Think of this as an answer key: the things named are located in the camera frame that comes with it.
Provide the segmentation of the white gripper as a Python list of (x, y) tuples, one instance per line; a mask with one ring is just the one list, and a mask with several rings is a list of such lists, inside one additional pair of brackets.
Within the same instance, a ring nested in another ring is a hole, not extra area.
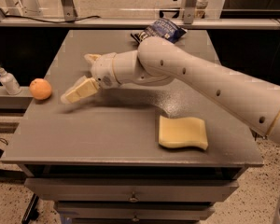
[(81, 77), (62, 96), (64, 104), (72, 104), (86, 97), (94, 95), (99, 90), (99, 85), (104, 89), (116, 88), (119, 82), (113, 69), (113, 60), (116, 53), (85, 54), (84, 59), (88, 63), (93, 77)]

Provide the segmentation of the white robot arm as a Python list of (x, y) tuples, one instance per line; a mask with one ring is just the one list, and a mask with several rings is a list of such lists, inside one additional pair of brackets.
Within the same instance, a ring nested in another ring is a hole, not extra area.
[(193, 56), (152, 36), (136, 50), (86, 54), (91, 77), (81, 77), (62, 96), (76, 103), (100, 89), (126, 83), (162, 86), (178, 79), (219, 105), (253, 131), (280, 145), (280, 86)]

